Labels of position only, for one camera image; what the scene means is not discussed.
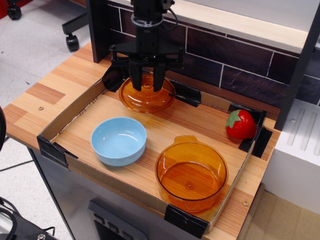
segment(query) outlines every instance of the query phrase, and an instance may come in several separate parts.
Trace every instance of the black robot mount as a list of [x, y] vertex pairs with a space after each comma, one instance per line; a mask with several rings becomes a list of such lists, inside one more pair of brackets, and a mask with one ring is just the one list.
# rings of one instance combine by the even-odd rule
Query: black robot mount
[[153, 89], [157, 92], [163, 86], [166, 71], [183, 66], [185, 48], [169, 44], [159, 36], [159, 28], [164, 27], [163, 14], [170, 11], [175, 17], [175, 26], [178, 24], [177, 16], [170, 8], [175, 2], [131, 0], [131, 4], [133, 5], [131, 21], [136, 28], [136, 38], [130, 42], [110, 46], [111, 62], [113, 66], [128, 69], [133, 87], [138, 91], [141, 91], [143, 68], [153, 68]]

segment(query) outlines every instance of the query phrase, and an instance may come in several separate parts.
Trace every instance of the gray floor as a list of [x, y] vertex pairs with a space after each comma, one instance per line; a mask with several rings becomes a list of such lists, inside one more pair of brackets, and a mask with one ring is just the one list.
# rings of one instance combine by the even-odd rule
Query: gray floor
[[[0, 106], [25, 92], [73, 53], [62, 24], [86, 10], [68, 0], [33, 0], [21, 8], [20, 20], [0, 19]], [[80, 47], [90, 41], [89, 27], [74, 34]], [[70, 240], [46, 186], [25, 146], [7, 140], [0, 152], [0, 197], [41, 228], [55, 226], [55, 237]]]

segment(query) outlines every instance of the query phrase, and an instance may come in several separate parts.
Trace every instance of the cardboard floor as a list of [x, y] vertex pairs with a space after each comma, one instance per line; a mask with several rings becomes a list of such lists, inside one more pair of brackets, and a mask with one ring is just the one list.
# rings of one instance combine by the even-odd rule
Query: cardboard floor
[[264, 191], [245, 240], [317, 240], [320, 215]]

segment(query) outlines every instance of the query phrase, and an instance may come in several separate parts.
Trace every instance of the wooden tabletop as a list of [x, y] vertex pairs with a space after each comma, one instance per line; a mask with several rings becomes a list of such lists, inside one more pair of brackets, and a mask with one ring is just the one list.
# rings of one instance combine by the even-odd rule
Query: wooden tabletop
[[[108, 58], [103, 59], [99, 63], [94, 63], [91, 44], [88, 43], [86, 46], [77, 51], [73, 56], [71, 56], [60, 66], [50, 72], [47, 76], [41, 79], [38, 83], [32, 86], [29, 90], [23, 93], [20, 97], [18, 97], [3, 110], [7, 122], [7, 135], [26, 145], [28, 148], [39, 152], [40, 149], [37, 142], [37, 136], [72, 102], [74, 102], [89, 87], [95, 84], [104, 75], [110, 65], [111, 62]], [[117, 98], [117, 93], [108, 92], [107, 95], [104, 95], [101, 100], [99, 100], [99, 106], [97, 104], [91, 109], [91, 111], [96, 111], [95, 108], [101, 109], [101, 106], [102, 108], [105, 108], [106, 106], [104, 105], [106, 103], [104, 102], [106, 100], [109, 101], [107, 103], [108, 106], [117, 106], [116, 110], [112, 107], [110, 108], [109, 117], [116, 117], [118, 115], [125, 114], [132, 115], [134, 118], [138, 118], [143, 123], [146, 123], [146, 121], [148, 121], [149, 126], [147, 131], [151, 135], [155, 134], [155, 128], [153, 128], [152, 124], [163, 124], [162, 121], [166, 121], [166, 125], [168, 124], [172, 129], [174, 129], [174, 134], [172, 133], [168, 135], [165, 135], [163, 132], [161, 132], [161, 130], [159, 130], [158, 134], [162, 134], [162, 137], [166, 140], [161, 144], [156, 144], [155, 142], [147, 143], [147, 148], [150, 150], [148, 154], [155, 153], [157, 155], [165, 147], [168, 146], [168, 143], [173, 144], [173, 135], [197, 134], [197, 137], [199, 137], [198, 140], [218, 146], [219, 152], [227, 159], [230, 156], [244, 158], [246, 155], [245, 153], [237, 149], [237, 145], [239, 145], [239, 142], [230, 141], [224, 131], [217, 134], [217, 138], [221, 143], [220, 144], [219, 141], [212, 140], [210, 137], [208, 137], [208, 133], [205, 133], [205, 131], [208, 131], [208, 129], [193, 129], [192, 121], [197, 121], [197, 119], [199, 119], [197, 118], [197, 116], [191, 116], [191, 118], [194, 118], [193, 120], [184, 120], [183, 116], [180, 116], [179, 119], [170, 119], [170, 112], [174, 111], [174, 109], [179, 112], [179, 109], [183, 108], [184, 111], [190, 111], [193, 113], [194, 107], [188, 107], [186, 106], [186, 103], [175, 101], [172, 105], [172, 109], [168, 108], [168, 110], [164, 111], [163, 113], [152, 114], [150, 116], [144, 114], [144, 116], [141, 117], [121, 105], [119, 98]], [[212, 112], [218, 111], [202, 104], [198, 108], [203, 112], [209, 112], [208, 109], [212, 109]], [[213, 114], [215, 114], [212, 112], [210, 111], [210, 113], [208, 113], [208, 116], [212, 116]], [[220, 118], [220, 121], [224, 122], [227, 119], [228, 114], [219, 111], [218, 116]], [[75, 128], [75, 131], [79, 131], [77, 130], [78, 126], [80, 126], [78, 123], [75, 123], [74, 126], [72, 126], [72, 128]], [[86, 132], [86, 134], [89, 134], [91, 132], [91, 128], [93, 128], [96, 123], [93, 123], [91, 127], [88, 127], [88, 129], [84, 129], [84, 132]], [[204, 235], [202, 239], [237, 239], [237, 236], [246, 219], [263, 174], [266, 170], [271, 154], [274, 150], [274, 146], [276, 145], [276, 142], [279, 138], [280, 132], [273, 129], [274, 124], [274, 120], [266, 118], [264, 126], [266, 127], [266, 129], [272, 131], [273, 134], [264, 151], [264, 154], [261, 158], [258, 158], [256, 156], [250, 157], [239, 182], [235, 186], [235, 189], [214, 228], [209, 233]], [[99, 160], [97, 160], [94, 155], [92, 155], [92, 149], [88, 148], [88, 151], [82, 151], [82, 149], [75, 146], [74, 144], [70, 144], [70, 142], [68, 142], [68, 138], [64, 138], [63, 134], [57, 136], [55, 141], [57, 141], [59, 144], [66, 145], [69, 148], [67, 148], [67, 150], [71, 150], [73, 154], [76, 153], [75, 155], [77, 155], [78, 157], [82, 155], [85, 156], [85, 152], [88, 152], [89, 154], [87, 157], [80, 157], [80, 159], [90, 167], [96, 168], [99, 171], [105, 172], [115, 178], [119, 178], [121, 181], [131, 180], [128, 179], [129, 177], [121, 174], [122, 171], [126, 171], [126, 168], [124, 168], [124, 170], [112, 170], [106, 168], [99, 162]], [[150, 163], [152, 166], [148, 166], [149, 163], [147, 165], [146, 163], [148, 163], [146, 160], [141, 160], [139, 164], [137, 163], [137, 166], [140, 165], [141, 168], [149, 169], [149, 172], [146, 176], [148, 177], [150, 175], [150, 178], [154, 178], [154, 173], [153, 176], [151, 175], [151, 172], [154, 172], [154, 165], [152, 165], [153, 162], [151, 161]], [[237, 168], [235, 168], [233, 172], [232, 163], [229, 168], [231, 169], [231, 178], [234, 178], [237, 174]], [[153, 179], [149, 181], [149, 187], [146, 187], [144, 186], [144, 184], [141, 184], [139, 182], [135, 182], [133, 185], [135, 188], [139, 188], [142, 191], [155, 196], [156, 198], [160, 198], [159, 192], [156, 189], [156, 183], [157, 182], [155, 181], [155, 179]], [[249, 202], [249, 206], [243, 205], [243, 201]]]

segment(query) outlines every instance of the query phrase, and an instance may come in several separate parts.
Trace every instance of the office chair wheel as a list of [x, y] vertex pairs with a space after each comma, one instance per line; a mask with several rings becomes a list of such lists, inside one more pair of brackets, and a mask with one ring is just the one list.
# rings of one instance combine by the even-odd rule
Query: office chair wheel
[[65, 38], [65, 41], [70, 52], [79, 50], [79, 41], [76, 35], [69, 34], [69, 36]]
[[8, 6], [8, 16], [12, 20], [19, 20], [21, 18], [21, 9], [16, 4], [13, 4], [12, 6]]

